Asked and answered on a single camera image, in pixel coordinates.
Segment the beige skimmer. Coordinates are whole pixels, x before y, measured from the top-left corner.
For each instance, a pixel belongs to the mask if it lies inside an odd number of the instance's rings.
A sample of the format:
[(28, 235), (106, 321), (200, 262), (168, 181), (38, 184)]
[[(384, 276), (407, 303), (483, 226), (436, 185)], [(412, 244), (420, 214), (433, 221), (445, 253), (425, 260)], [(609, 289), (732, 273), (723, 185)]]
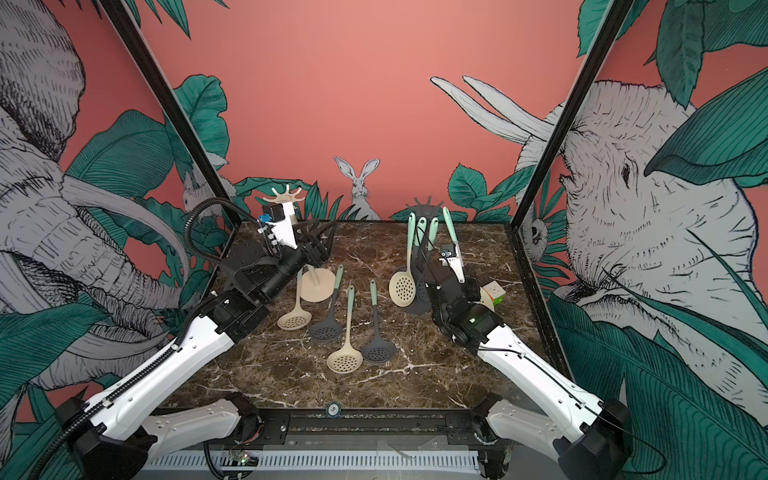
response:
[(284, 331), (296, 331), (306, 327), (311, 319), (312, 314), (301, 307), (301, 291), (302, 291), (302, 276), (303, 272), (299, 271), (296, 279), (296, 294), (294, 308), (288, 313), (282, 315), (277, 320), (277, 326)]
[(411, 272), (411, 256), (415, 230), (416, 215), (414, 212), (411, 212), (408, 218), (406, 268), (404, 271), (395, 272), (389, 282), (390, 298), (396, 306), (401, 308), (409, 306), (416, 295), (415, 280)]
[(451, 213), (450, 213), (450, 211), (449, 211), (449, 209), (447, 207), (443, 207), (442, 208), (442, 215), (443, 215), (444, 224), (445, 224), (445, 226), (446, 226), (446, 228), (448, 230), (448, 233), (449, 233), (449, 236), (450, 236), (452, 244), (458, 244), (459, 245), (458, 238), (457, 238), (457, 235), (456, 235), (456, 232), (455, 232), (455, 228), (454, 228), (454, 224), (453, 224), (453, 220), (452, 220), (452, 216), (451, 216)]
[(331, 353), (326, 359), (327, 367), (337, 374), (349, 374), (357, 370), (363, 363), (362, 353), (351, 344), (351, 323), (355, 304), (355, 287), (350, 285), (347, 290), (347, 315), (345, 339), (342, 347)]

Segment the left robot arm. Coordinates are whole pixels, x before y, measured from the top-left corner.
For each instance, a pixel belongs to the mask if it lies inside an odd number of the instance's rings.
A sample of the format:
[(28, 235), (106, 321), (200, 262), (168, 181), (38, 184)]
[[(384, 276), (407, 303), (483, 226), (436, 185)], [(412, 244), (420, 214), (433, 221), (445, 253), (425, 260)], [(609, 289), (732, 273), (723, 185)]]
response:
[(192, 230), (199, 215), (216, 204), (251, 221), (258, 232), (256, 239), (217, 259), (229, 289), (198, 303), (175, 338), (130, 374), (88, 400), (62, 404), (55, 412), (60, 434), (24, 478), (41, 478), (65, 449), (85, 479), (132, 479), (156, 457), (227, 437), (243, 419), (256, 415), (240, 393), (208, 407), (177, 412), (169, 420), (154, 411), (211, 360), (248, 337), (305, 267), (321, 267), (330, 259), (337, 223), (295, 223), (284, 204), (268, 204), (256, 217), (228, 199), (214, 197), (189, 214), (183, 240), (190, 250), (197, 248)]

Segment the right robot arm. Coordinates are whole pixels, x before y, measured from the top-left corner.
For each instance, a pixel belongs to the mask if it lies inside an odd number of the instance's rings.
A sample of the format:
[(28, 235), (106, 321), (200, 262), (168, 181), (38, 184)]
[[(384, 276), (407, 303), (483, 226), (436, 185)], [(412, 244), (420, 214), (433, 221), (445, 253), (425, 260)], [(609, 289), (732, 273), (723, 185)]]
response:
[(557, 462), (569, 479), (623, 479), (634, 446), (631, 414), (617, 399), (603, 400), (550, 365), (494, 311), (469, 299), (445, 261), (425, 273), (432, 318), (453, 343), (517, 385), (539, 408), (515, 413), (499, 401), (486, 422), (493, 435), (526, 445)]

